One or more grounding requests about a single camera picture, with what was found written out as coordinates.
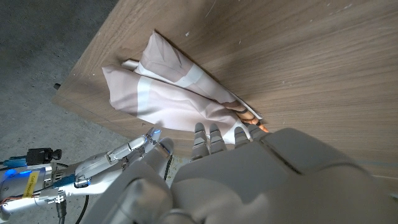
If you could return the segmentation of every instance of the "yellow label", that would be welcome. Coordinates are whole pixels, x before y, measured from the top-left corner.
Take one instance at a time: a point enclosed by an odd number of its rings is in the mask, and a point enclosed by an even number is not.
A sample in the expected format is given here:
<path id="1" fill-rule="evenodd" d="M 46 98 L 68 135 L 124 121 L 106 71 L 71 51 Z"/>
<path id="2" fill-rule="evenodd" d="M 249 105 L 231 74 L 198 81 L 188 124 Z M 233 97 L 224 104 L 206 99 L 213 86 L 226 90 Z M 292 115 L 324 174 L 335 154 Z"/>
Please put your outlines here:
<path id="1" fill-rule="evenodd" d="M 27 179 L 26 188 L 22 198 L 30 198 L 33 195 L 33 191 L 36 186 L 37 179 L 39 178 L 40 171 L 33 171 L 30 173 L 29 178 Z"/>

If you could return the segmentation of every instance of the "cable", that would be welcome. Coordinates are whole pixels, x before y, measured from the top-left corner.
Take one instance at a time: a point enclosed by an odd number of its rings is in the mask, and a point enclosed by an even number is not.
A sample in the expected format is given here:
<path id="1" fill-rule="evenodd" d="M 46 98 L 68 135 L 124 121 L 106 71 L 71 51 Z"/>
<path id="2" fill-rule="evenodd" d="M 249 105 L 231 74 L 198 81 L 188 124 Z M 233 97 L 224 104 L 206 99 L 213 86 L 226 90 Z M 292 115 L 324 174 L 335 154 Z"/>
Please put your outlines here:
<path id="1" fill-rule="evenodd" d="M 61 163 L 57 163 L 57 166 L 68 168 L 68 165 L 66 165 L 66 164 L 61 164 Z"/>
<path id="2" fill-rule="evenodd" d="M 89 198 L 89 196 L 86 195 L 85 205 L 83 206 L 83 209 L 81 210 L 81 213 L 79 215 L 79 218 L 76 221 L 76 224 L 79 224 L 81 219 L 83 218 L 83 215 L 85 215 L 85 212 L 86 212 L 86 209 L 87 209 L 87 205 L 88 205 L 88 198 Z"/>
<path id="3" fill-rule="evenodd" d="M 63 200 L 60 203 L 56 203 L 55 207 L 57 208 L 59 224 L 65 223 L 65 216 L 67 215 L 67 201 Z"/>
<path id="4" fill-rule="evenodd" d="M 64 223 L 65 223 L 65 217 L 60 218 L 58 224 L 64 224 Z"/>
<path id="5" fill-rule="evenodd" d="M 164 172 L 164 180 L 167 179 L 167 174 L 169 174 L 169 168 L 170 168 L 170 165 L 172 163 L 172 159 L 173 159 L 173 155 L 170 155 L 170 159 L 167 162 L 166 171 Z"/>

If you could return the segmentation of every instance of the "robot finger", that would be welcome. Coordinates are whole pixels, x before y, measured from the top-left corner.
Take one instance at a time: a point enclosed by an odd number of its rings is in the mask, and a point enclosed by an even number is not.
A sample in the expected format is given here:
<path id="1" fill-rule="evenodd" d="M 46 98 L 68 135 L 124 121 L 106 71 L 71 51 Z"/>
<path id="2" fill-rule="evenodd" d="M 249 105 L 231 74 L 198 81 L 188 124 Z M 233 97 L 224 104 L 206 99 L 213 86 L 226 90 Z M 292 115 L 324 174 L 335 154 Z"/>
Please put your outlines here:
<path id="1" fill-rule="evenodd" d="M 216 124 L 210 125 L 210 154 L 226 150 L 221 132 Z"/>
<path id="2" fill-rule="evenodd" d="M 244 144 L 249 143 L 248 137 L 246 133 L 243 131 L 243 128 L 236 127 L 235 128 L 235 148 L 238 148 Z"/>
<path id="3" fill-rule="evenodd" d="M 257 125 L 255 124 L 250 124 L 248 126 L 248 130 L 250 133 L 250 136 L 257 141 L 260 141 L 264 136 L 267 135 L 266 132 L 264 132 L 263 130 L 259 129 L 259 127 L 257 127 Z"/>
<path id="4" fill-rule="evenodd" d="M 205 127 L 202 123 L 197 123 L 195 125 L 195 138 L 193 140 L 191 161 L 200 159 L 208 155 L 209 155 L 209 150 L 207 147 Z"/>

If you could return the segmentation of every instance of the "wooden surface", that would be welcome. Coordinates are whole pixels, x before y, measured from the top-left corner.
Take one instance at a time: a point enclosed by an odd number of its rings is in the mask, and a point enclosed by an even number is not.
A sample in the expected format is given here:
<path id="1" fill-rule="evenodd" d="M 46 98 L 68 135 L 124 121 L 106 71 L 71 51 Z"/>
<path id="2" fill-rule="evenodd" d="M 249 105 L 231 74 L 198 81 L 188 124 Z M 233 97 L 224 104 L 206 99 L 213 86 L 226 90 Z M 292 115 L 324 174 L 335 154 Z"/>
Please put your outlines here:
<path id="1" fill-rule="evenodd" d="M 263 114 L 345 152 L 398 192 L 397 1 L 120 0 L 53 101 L 132 138 L 101 67 L 139 60 L 153 30 Z M 192 133 L 165 130 L 189 156 Z"/>

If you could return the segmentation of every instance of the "black wire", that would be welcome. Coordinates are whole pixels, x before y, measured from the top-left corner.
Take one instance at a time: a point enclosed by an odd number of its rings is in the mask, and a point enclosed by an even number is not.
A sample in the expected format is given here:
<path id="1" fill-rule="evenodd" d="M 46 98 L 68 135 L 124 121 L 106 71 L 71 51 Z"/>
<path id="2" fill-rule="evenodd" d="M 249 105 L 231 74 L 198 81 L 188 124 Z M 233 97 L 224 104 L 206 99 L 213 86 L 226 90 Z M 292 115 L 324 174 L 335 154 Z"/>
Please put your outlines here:
<path id="1" fill-rule="evenodd" d="M 86 209 L 87 209 L 87 205 L 88 205 L 88 195 L 86 195 L 86 200 L 85 200 L 85 205 L 83 206 L 83 209 L 81 210 L 81 213 L 79 215 L 79 218 L 76 221 L 76 224 L 79 224 L 81 219 L 83 218 L 83 215 L 85 215 Z"/>
<path id="2" fill-rule="evenodd" d="M 60 218 L 58 224 L 64 224 L 64 223 L 65 223 L 65 217 Z"/>
<path id="3" fill-rule="evenodd" d="M 167 162 L 166 171 L 164 172 L 164 180 L 167 179 L 167 174 L 169 174 L 169 168 L 170 168 L 170 165 L 172 163 L 172 159 L 173 159 L 173 155 L 170 155 L 170 159 Z"/>
<path id="4" fill-rule="evenodd" d="M 68 165 L 66 165 L 66 164 L 61 164 L 61 163 L 57 163 L 57 166 L 68 168 Z"/>

